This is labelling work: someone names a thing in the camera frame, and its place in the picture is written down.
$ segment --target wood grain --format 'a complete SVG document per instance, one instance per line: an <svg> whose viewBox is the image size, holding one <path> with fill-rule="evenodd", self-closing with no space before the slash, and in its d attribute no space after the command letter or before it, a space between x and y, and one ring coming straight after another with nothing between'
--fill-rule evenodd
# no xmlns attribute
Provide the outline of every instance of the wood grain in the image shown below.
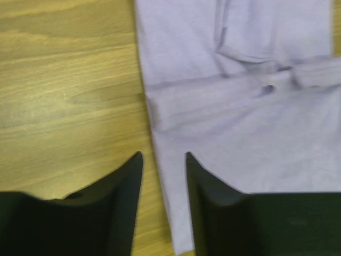
<svg viewBox="0 0 341 256"><path fill-rule="evenodd" d="M340 14L336 0L337 55ZM174 255L137 60L133 0L0 0L0 149L0 190L46 199L86 186L142 151L133 255Z"/></svg>

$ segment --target light purple fabric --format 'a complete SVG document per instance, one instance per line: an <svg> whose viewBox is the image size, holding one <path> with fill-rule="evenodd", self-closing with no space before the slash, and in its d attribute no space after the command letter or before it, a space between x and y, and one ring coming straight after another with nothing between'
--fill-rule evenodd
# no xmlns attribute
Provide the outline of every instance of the light purple fabric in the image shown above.
<svg viewBox="0 0 341 256"><path fill-rule="evenodd" d="M331 4L136 0L142 75L176 255L193 249L187 151L247 193L341 189L341 61L327 59ZM278 71L287 67L293 68Z"/></svg>

